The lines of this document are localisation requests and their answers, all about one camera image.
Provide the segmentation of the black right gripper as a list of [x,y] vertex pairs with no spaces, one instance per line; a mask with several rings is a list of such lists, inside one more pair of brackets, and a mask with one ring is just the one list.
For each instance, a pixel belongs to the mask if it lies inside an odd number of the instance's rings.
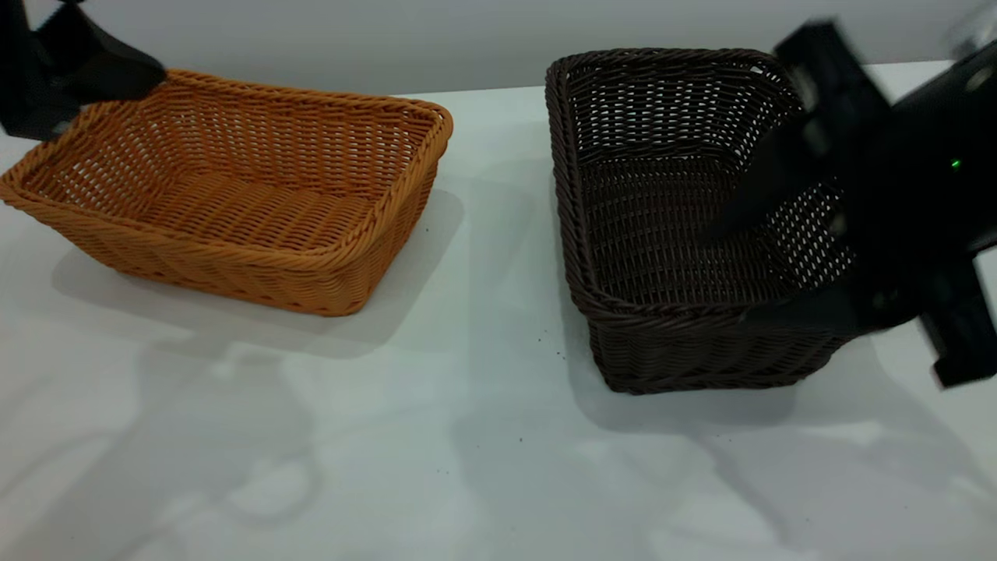
[[975,266],[995,245],[995,25],[890,102],[832,20],[779,46],[805,113],[758,142],[707,241],[759,226],[795,196],[840,188],[834,223],[857,258],[839,284],[745,310],[738,323],[866,335],[919,319],[940,386],[995,374],[995,320]]

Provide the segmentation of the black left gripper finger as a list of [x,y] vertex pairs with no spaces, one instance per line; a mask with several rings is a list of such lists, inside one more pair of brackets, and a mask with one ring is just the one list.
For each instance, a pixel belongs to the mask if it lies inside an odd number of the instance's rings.
[[79,113],[51,82],[46,56],[22,1],[2,1],[1,121],[10,137],[53,141]]
[[79,1],[63,1],[35,31],[51,86],[79,105],[146,98],[167,79],[159,60],[111,36]]

